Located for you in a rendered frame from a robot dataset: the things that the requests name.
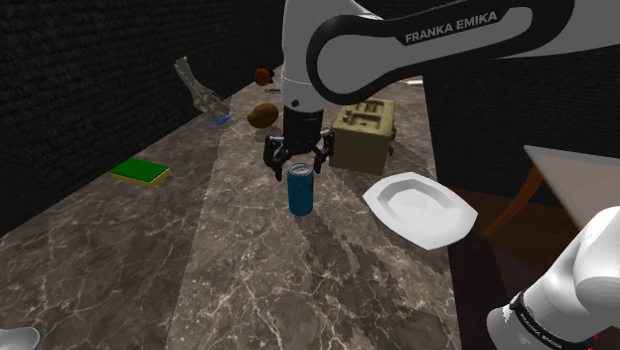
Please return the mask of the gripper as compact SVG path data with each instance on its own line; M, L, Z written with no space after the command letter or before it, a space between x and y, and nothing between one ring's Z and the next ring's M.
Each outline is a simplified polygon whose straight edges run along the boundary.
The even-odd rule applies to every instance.
M315 153L314 171L319 174L322 164L334 153L334 133L330 128L321 130L323 109L315 112L298 111L288 106L283 111L283 136L266 135L263 148L263 161L278 182L282 181L282 166L291 158L290 152ZM316 144L319 139L323 147Z

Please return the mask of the blue drink can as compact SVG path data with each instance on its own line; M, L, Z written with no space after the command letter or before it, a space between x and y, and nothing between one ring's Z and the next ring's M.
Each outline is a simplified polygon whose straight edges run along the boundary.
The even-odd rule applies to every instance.
M295 216L310 214L313 210L313 168L305 163L295 163L286 175L289 211Z

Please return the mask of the brown potato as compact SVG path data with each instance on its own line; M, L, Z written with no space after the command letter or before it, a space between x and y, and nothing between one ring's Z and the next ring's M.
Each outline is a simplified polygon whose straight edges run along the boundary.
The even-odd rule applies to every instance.
M272 103L257 105L247 116L248 123L257 129L263 129L272 125L278 118L279 111Z

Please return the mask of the olive box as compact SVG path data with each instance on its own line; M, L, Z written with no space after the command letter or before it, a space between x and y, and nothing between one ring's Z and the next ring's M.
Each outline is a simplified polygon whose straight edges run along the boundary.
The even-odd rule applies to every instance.
M329 165L372 175L382 175L393 155L395 102L370 97L347 105L336 117L332 131L334 153Z

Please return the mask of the white plate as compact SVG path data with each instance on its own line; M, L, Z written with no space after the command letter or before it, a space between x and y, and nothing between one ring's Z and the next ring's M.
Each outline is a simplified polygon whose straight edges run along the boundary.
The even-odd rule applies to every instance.
M449 188L414 172L381 179L363 199L384 225L427 251L462 240L478 216Z

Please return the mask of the green and yellow sponge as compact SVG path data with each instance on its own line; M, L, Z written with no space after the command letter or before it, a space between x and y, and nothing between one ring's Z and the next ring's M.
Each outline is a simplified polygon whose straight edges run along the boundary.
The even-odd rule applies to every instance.
M109 171L109 174L122 181L145 187L154 187L171 174L168 166L137 158L128 158Z

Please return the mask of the wooden-legged table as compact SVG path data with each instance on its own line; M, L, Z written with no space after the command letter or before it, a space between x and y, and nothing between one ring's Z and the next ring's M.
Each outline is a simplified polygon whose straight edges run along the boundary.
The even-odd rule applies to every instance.
M577 229L598 212L620 206L620 159L526 145L532 168L517 196L483 232L490 237L520 213L546 184Z

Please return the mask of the grey bowl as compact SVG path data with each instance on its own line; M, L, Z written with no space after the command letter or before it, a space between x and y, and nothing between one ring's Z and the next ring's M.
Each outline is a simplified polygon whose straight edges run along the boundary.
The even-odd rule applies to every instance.
M0 329L0 350L34 350L40 333L34 327Z

